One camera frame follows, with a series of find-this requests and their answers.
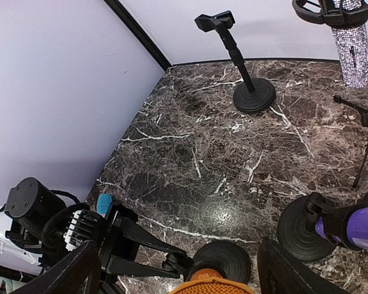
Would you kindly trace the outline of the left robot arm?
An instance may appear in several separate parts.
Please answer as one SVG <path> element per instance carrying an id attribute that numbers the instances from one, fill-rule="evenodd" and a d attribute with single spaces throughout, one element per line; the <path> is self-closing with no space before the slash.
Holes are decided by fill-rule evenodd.
<path id="1" fill-rule="evenodd" d="M 0 207 L 0 253 L 31 265 L 16 269 L 0 263 L 0 274 L 28 282 L 52 269 L 70 252 L 89 241 L 96 246 L 100 280 L 120 276 L 178 278 L 193 265 L 187 253 L 153 236 L 138 224 L 138 215 L 111 195 L 101 194 L 96 209 L 51 190 L 29 177 L 13 187 Z"/>

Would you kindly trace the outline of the black stand of orange microphone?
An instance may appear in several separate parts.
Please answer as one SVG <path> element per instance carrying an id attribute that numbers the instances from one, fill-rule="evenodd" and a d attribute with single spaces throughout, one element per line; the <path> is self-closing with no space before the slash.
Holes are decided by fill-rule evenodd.
<path id="1" fill-rule="evenodd" d="M 162 269 L 182 275 L 185 282 L 194 277 L 196 272 L 210 269 L 224 279 L 247 284 L 251 278 L 252 262 L 246 250 L 237 244 L 212 241 L 202 246 L 192 258 L 167 254 Z"/>

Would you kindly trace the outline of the black stand of blue microphone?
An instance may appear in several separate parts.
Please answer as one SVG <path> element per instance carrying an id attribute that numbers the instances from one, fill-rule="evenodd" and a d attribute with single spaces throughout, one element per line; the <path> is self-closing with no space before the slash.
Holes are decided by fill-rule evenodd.
<path id="1" fill-rule="evenodd" d="M 235 24 L 232 12 L 227 10 L 216 15 L 201 14 L 194 22 L 203 32 L 217 32 L 242 77 L 243 82 L 236 86 L 232 98 L 236 109 L 242 113 L 254 114 L 272 106 L 277 97 L 275 87 L 269 80 L 250 77 L 244 58 L 230 33 Z"/>

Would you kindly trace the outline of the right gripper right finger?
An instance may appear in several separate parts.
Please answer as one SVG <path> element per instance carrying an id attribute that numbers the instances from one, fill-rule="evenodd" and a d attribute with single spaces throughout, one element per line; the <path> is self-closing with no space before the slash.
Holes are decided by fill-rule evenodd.
<path id="1" fill-rule="evenodd" d="M 259 246 L 257 266 L 261 293 L 346 293 L 270 238 L 264 238 Z"/>

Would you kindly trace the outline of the orange microphone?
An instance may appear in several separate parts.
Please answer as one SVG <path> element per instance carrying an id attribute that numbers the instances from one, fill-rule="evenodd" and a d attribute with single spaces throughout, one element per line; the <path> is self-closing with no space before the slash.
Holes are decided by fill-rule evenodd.
<path id="1" fill-rule="evenodd" d="M 254 294 L 245 284 L 222 277 L 215 269 L 196 271 L 189 281 L 181 283 L 170 294 Z"/>

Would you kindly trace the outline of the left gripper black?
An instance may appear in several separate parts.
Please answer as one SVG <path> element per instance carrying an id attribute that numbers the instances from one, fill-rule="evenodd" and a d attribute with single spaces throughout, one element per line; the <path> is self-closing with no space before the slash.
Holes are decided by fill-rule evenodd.
<path id="1" fill-rule="evenodd" d="M 178 279 L 186 251 L 153 236 L 137 224 L 138 220 L 138 215 L 122 204 L 109 205 L 99 249 L 103 275 Z M 143 265 L 135 262 L 139 245 L 175 255 L 166 256 L 164 268 Z"/>

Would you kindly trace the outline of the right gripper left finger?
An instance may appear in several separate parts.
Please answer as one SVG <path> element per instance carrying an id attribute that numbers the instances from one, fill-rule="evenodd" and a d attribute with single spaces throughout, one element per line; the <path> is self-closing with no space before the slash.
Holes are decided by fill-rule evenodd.
<path id="1" fill-rule="evenodd" d="M 87 241 L 64 257 L 47 273 L 16 289 L 15 293 L 85 293 L 99 291 L 101 263 L 96 245 Z"/>

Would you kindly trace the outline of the blue microphone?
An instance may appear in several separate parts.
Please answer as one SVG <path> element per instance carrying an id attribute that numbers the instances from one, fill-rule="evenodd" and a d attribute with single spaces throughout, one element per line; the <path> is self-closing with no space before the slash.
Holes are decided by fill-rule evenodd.
<path id="1" fill-rule="evenodd" d="M 105 216 L 112 203 L 112 196 L 110 194 L 100 194 L 96 204 L 96 212 L 102 216 Z"/>

